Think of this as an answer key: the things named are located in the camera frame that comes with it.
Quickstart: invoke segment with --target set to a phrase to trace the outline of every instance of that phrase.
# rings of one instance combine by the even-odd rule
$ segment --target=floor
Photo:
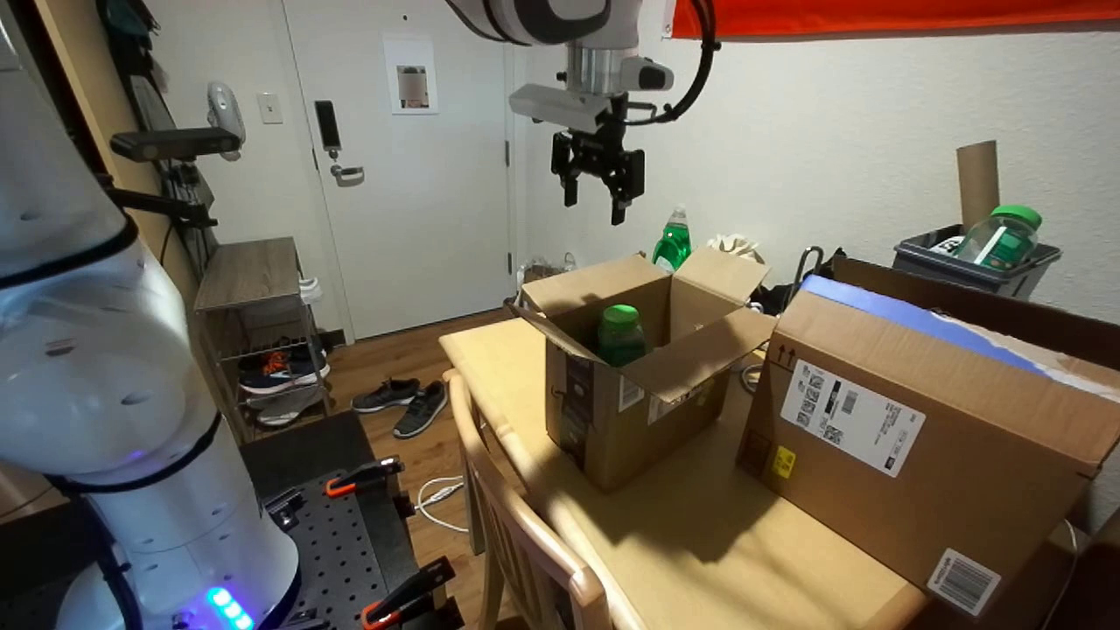
[[[482,313],[440,326],[424,326],[396,336],[360,339],[349,348],[335,348],[328,357],[328,388],[332,388],[332,410],[349,410],[349,402],[370,388],[377,388],[387,377],[419,377],[419,387],[440,377],[453,363],[439,339],[457,329],[474,329],[488,322],[501,322],[509,313]],[[416,495],[424,483],[440,475],[459,475],[459,436],[453,419],[453,408],[440,410],[440,417],[412,443],[396,443],[391,425],[404,410],[383,410],[375,417],[363,417],[363,436],[370,443],[375,454],[396,454],[404,462],[404,490]],[[467,496],[453,495],[447,501],[431,508],[436,518],[467,525]],[[447,556],[457,566],[457,580],[447,586],[447,595],[459,601],[467,627],[481,627],[482,612],[482,559],[474,556],[471,537],[440,530],[426,522],[424,516],[410,518],[410,537],[416,551],[416,565]]]

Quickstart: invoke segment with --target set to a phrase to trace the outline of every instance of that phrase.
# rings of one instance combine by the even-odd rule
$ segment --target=open cardboard box
[[[744,307],[762,277],[753,259],[697,250],[679,275],[626,255],[525,283],[521,313],[551,336],[551,439],[598,490],[625,488],[723,415],[731,363],[773,329]],[[612,303],[642,307],[650,348],[625,367],[594,355]]]
[[[1047,313],[1049,329],[1018,342],[964,322],[980,294],[935,294],[954,294],[943,306],[961,307],[943,313],[957,318],[809,280],[773,329],[740,462],[906,580],[984,615],[1112,453],[1120,376],[1061,355],[1061,322],[1081,318]]]

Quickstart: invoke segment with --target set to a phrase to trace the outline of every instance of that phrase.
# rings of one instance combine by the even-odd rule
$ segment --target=wooden table
[[[734,468],[747,395],[637,483],[598,495],[548,436],[548,339],[440,339],[548,522],[598,572],[619,627],[906,627],[924,606],[867,552]]]

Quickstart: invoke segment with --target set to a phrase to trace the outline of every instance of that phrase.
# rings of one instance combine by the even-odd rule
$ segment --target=green bottle
[[[598,357],[625,367],[646,355],[646,326],[634,306],[611,306],[598,314]]]
[[[692,255],[692,234],[689,234],[689,216],[688,212],[671,212],[664,222],[661,241],[655,250],[655,264],[679,271]]]

